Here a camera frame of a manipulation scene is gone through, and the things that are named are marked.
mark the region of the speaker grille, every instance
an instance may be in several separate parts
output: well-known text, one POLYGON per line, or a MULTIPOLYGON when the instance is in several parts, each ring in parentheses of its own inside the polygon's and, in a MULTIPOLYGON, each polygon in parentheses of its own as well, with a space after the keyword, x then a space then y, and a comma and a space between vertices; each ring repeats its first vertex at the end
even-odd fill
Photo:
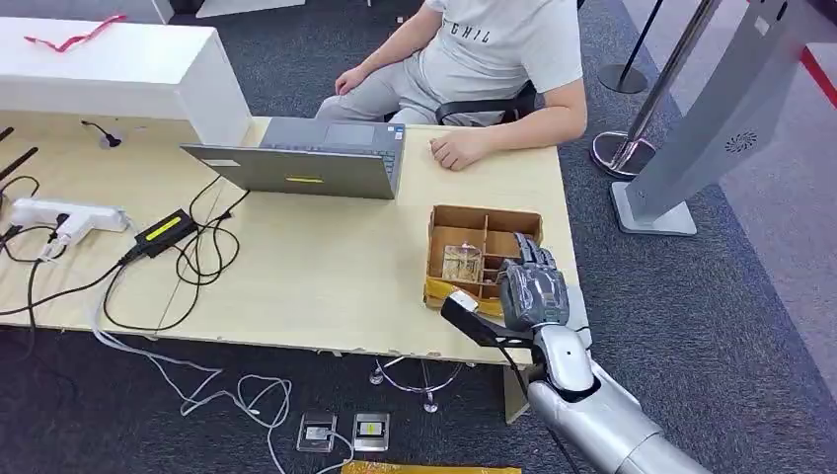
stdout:
POLYGON ((723 149, 727 153, 741 153, 754 147, 756 143, 758 143, 758 135, 755 132, 742 131, 727 140, 723 149))

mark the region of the small object in box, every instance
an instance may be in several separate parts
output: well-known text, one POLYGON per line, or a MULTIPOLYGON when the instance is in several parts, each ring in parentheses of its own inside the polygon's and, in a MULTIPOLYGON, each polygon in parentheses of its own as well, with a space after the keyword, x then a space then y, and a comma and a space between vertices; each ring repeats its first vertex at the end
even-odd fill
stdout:
POLYGON ((480 271, 483 269, 483 252, 477 247, 469 245, 445 246, 444 261, 442 262, 442 278, 459 281, 479 281, 480 271))

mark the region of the grey metal stand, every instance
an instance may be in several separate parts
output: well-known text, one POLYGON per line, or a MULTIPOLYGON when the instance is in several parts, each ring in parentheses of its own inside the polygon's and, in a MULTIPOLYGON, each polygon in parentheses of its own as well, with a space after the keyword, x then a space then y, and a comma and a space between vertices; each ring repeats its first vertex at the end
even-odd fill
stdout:
MULTIPOLYGON (((707 11, 716 2, 706 0, 707 11)), ((837 32, 806 2, 750 2, 721 62, 655 160, 611 195, 625 232, 693 235, 685 199, 767 146, 808 42, 837 32)))
POLYGON ((648 98, 637 118, 634 119, 631 129, 627 133, 606 131, 593 139, 590 158, 605 172, 616 178, 630 180, 638 175, 654 157, 656 149, 642 139, 643 133, 720 3, 721 0, 701 0, 683 36, 674 46, 668 62, 665 63, 659 78, 648 93, 648 98))
POLYGON ((651 14, 648 15, 646 25, 643 27, 643 32, 640 33, 640 38, 637 40, 637 44, 634 45, 634 50, 631 51, 628 62, 625 64, 608 64, 599 69, 599 82, 604 87, 622 94, 637 94, 648 87, 648 80, 645 75, 632 66, 634 65, 634 59, 637 58, 637 54, 643 47, 648 30, 650 30, 651 24, 654 18, 656 18, 656 12, 659 11, 661 5, 662 0, 656 0, 651 14))
MULTIPOLYGON (((459 372, 462 370, 463 364, 457 363, 456 367, 453 369, 453 371, 450 373, 450 375, 444 383, 441 383, 439 385, 432 385, 430 383, 429 372, 427 371, 427 362, 424 359, 420 359, 418 362, 421 364, 421 378, 424 383, 424 386, 413 387, 410 385, 403 385, 396 382, 386 371, 386 369, 406 359, 406 357, 397 357, 381 365, 381 361, 376 358, 376 367, 375 370, 373 370, 372 373, 369 375, 369 382, 373 385, 380 385, 381 383, 383 383, 384 380, 386 380, 387 382, 389 382, 390 385, 403 392, 422 394, 426 397, 426 401, 424 402, 424 410, 428 413, 436 413, 439 410, 439 406, 435 401, 433 393, 450 385, 450 383, 453 382, 454 379, 456 379, 456 376, 459 375, 459 372)), ((474 366, 472 363, 467 363, 466 365, 468 365, 469 367, 474 366)))

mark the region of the dark grey carpet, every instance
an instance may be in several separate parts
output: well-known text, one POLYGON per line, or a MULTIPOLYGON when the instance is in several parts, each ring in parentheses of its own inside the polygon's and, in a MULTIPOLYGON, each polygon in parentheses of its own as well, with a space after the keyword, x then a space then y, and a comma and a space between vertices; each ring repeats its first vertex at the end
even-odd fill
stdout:
MULTIPOLYGON (((360 0, 309 0, 301 8, 177 21, 219 29, 254 114, 307 117, 334 78, 419 2, 375 3, 367 10, 360 0)), ((596 133, 626 127, 643 99, 607 92, 593 75, 598 65, 624 59, 637 33, 618 0, 589 0, 580 18, 590 125, 583 140, 562 147, 561 161, 595 358, 670 439, 717 473, 837 472, 837 408, 719 188, 689 202, 700 232, 694 239, 619 232, 608 180, 590 165, 586 148, 596 133)), ((639 67, 655 77, 647 54, 639 67)), ((661 142, 677 119, 666 101, 651 139, 661 142)), ((441 411, 428 415, 418 396, 369 385, 372 360, 365 356, 131 341, 229 367, 216 387, 246 372, 291 378, 292 411, 275 442, 289 473, 340 458, 292 451, 307 410, 339 413, 346 434, 357 410, 391 412, 390 451, 364 458, 569 472, 537 420, 504 425, 495 367, 464 371, 439 395, 441 411)), ((227 402, 182 419, 180 402, 147 360, 87 334, 43 332, 38 353, 75 380, 79 393, 73 398, 68 383, 35 360, 2 369, 1 473, 274 472, 264 430, 227 402)), ((433 369, 441 376, 449 367, 433 369)), ((419 376, 415 365, 398 373, 419 376)), ((180 373, 178 380, 194 384, 196 377, 180 373)))

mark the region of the laptop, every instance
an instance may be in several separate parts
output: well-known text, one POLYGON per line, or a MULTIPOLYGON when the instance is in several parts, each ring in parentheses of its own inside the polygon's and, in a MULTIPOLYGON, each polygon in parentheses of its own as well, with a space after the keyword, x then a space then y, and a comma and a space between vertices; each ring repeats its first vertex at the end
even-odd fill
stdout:
POLYGON ((276 117, 258 148, 181 148, 244 190, 394 199, 404 134, 392 123, 276 117))

